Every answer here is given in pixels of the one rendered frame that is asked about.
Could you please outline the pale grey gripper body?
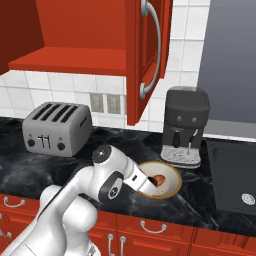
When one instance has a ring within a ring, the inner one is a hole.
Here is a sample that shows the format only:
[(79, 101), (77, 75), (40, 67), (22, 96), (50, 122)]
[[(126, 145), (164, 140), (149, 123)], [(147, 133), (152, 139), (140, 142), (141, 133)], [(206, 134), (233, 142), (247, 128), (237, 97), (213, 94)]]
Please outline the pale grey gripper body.
[(150, 181), (149, 177), (143, 172), (139, 173), (138, 191), (144, 194), (153, 195), (157, 187)]

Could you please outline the white bowl with tan rim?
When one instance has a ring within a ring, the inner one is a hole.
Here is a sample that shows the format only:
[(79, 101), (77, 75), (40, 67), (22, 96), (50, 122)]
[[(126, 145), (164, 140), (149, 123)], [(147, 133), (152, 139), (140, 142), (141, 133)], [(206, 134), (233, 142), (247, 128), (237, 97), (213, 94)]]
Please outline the white bowl with tan rim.
[(155, 177), (163, 175), (165, 181), (160, 185), (156, 185), (157, 190), (153, 195), (140, 192), (144, 197), (161, 200), (169, 198), (179, 192), (182, 186), (182, 178), (179, 172), (169, 164), (160, 161), (148, 161), (141, 163), (139, 168), (148, 176)]

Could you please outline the red base cabinet door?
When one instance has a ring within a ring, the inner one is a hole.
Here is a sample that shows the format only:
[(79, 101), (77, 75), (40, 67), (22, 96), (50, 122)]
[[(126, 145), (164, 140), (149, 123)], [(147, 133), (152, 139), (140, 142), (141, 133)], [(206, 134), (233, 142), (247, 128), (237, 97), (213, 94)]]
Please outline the red base cabinet door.
[(188, 243), (128, 232), (119, 232), (118, 235), (119, 248), (120, 237), (126, 237), (124, 256), (188, 256)]
[(102, 229), (93, 229), (88, 232), (92, 242), (98, 247), (102, 256), (108, 256), (108, 234), (113, 234), (114, 239), (112, 241), (112, 252), (115, 256), (118, 255), (118, 245), (117, 245), (117, 234), (115, 231), (108, 231)]

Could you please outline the black sink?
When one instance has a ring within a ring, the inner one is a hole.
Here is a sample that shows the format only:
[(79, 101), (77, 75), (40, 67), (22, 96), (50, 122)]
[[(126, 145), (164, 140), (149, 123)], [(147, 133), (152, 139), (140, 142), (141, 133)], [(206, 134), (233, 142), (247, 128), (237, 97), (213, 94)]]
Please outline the black sink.
[(207, 141), (216, 208), (256, 216), (256, 143)]

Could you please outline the red drawer front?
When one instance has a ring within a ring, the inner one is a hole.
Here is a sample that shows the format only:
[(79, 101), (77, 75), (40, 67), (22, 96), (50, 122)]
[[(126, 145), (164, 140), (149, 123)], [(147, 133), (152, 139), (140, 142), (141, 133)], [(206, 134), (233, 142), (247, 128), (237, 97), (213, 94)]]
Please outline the red drawer front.
[[(8, 208), (4, 205), (3, 199), (4, 197), (11, 197), (14, 200), (20, 201), (21, 199), (24, 199), (26, 201), (26, 204), (20, 208)], [(39, 209), (39, 201), (24, 197), (17, 197), (13, 195), (7, 195), (7, 194), (0, 194), (0, 211), (5, 213), (19, 213), (19, 214), (25, 214), (25, 215), (35, 215)]]
[(96, 229), (116, 231), (117, 230), (117, 216), (115, 213), (104, 211), (98, 212), (98, 219), (94, 226)]
[(163, 221), (117, 215), (118, 232), (134, 233), (190, 244), (194, 228)]
[(198, 228), (189, 256), (256, 256), (256, 237)]

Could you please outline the dark grey coffee machine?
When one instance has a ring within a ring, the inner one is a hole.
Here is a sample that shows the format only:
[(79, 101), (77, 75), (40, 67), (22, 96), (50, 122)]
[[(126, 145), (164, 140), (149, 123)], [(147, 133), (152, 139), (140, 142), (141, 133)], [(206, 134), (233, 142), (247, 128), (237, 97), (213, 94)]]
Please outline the dark grey coffee machine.
[(210, 102), (197, 87), (174, 86), (165, 100), (160, 157), (174, 167), (195, 169), (201, 165), (200, 147)]

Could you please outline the grey four-slot toaster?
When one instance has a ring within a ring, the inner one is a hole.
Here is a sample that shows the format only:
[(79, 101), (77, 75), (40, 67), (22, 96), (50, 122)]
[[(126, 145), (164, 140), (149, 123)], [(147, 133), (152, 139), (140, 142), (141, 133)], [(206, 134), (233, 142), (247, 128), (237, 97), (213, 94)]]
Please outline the grey four-slot toaster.
[(22, 123), (26, 149), (32, 153), (72, 157), (85, 145), (92, 132), (87, 105), (45, 102)]

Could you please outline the grey window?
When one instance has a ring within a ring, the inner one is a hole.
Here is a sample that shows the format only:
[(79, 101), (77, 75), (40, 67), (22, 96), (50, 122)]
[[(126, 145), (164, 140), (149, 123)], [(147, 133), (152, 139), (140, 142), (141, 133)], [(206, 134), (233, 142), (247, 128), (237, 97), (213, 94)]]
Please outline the grey window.
[(256, 0), (211, 0), (198, 86), (211, 120), (256, 123)]

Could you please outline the grey wall outlet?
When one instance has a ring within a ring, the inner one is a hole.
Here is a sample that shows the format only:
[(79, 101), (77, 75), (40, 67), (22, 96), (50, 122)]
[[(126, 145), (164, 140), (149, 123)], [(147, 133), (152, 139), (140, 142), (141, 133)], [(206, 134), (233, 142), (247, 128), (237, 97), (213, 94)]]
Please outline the grey wall outlet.
[(103, 113), (103, 95), (100, 93), (91, 93), (90, 94), (91, 110), (93, 112)]
[(107, 107), (110, 114), (120, 114), (120, 96), (117, 94), (107, 95)]

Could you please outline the red wall cabinet door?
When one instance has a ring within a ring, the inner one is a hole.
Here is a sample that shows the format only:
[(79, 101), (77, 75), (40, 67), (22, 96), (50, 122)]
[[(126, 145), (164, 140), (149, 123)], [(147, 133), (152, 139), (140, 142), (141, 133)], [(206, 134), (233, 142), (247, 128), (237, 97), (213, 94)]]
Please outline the red wall cabinet door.
[(165, 76), (169, 55), (173, 0), (148, 0), (156, 10), (161, 32), (161, 59), (153, 88), (140, 98), (140, 84), (149, 85), (157, 61), (157, 34), (151, 14), (141, 15), (141, 0), (125, 0), (126, 111), (127, 124), (139, 122), (160, 79)]

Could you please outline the red wall cabinet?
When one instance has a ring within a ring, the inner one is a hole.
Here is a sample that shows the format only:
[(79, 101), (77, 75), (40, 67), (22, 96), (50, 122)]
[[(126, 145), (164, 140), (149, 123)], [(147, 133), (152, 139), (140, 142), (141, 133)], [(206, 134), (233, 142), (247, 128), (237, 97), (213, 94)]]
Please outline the red wall cabinet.
[(125, 0), (0, 0), (0, 74), (126, 74)]

